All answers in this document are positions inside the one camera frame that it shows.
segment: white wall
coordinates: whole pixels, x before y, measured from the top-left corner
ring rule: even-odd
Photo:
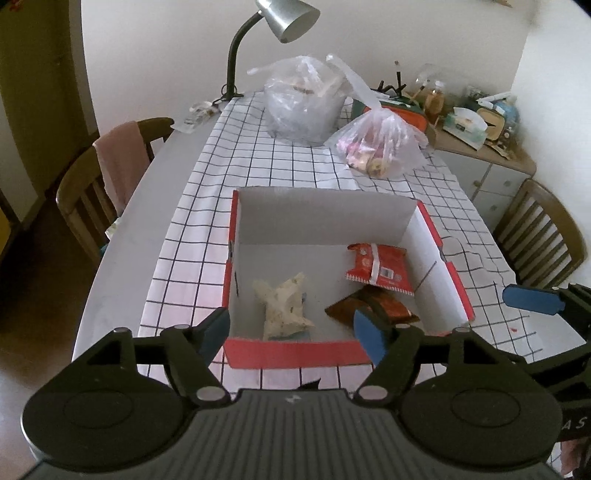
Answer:
[[[23,221],[38,195],[18,154],[0,97],[0,190],[18,219]]]
[[[86,73],[86,60],[84,57],[84,44],[82,40],[82,3],[80,0],[69,2],[70,13],[70,44],[72,45],[72,59],[74,60],[74,74],[78,86],[80,104],[84,113],[84,120],[88,133],[97,130],[95,111],[90,97],[88,76]]]
[[[572,0],[541,0],[515,75],[535,179],[577,222],[591,251],[591,18]],[[591,285],[591,260],[571,282]]]
[[[336,53],[370,85],[409,82],[424,63],[463,72],[490,91],[511,86],[535,0],[308,0],[322,14],[301,39],[280,44],[265,22],[244,38],[237,85],[260,88],[246,71],[299,54]],[[219,96],[230,41],[254,0],[82,0],[90,92],[99,130],[130,119],[183,114]]]

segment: wooden floor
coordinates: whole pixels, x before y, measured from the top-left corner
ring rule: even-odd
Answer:
[[[0,480],[35,463],[22,408],[69,363],[94,274],[52,202],[0,265]]]

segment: crumpled white wrapper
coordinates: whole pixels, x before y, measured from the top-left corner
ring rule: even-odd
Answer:
[[[289,337],[303,332],[314,324],[304,318],[303,273],[286,280],[273,289],[267,282],[255,280],[252,288],[256,297],[266,305],[263,340]]]

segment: red snack package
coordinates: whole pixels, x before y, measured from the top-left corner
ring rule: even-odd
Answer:
[[[346,278],[414,295],[404,264],[406,256],[404,248],[390,245],[353,244],[347,249],[354,250],[356,256],[355,267],[347,271]]]

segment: black lamp neck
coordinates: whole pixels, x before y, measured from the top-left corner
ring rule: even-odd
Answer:
[[[230,45],[230,52],[228,53],[228,76],[226,78],[226,93],[223,96],[223,100],[229,102],[236,96],[241,96],[236,93],[236,55],[238,53],[238,47],[240,42],[248,32],[263,16],[257,12],[247,21],[234,35],[232,44]]]

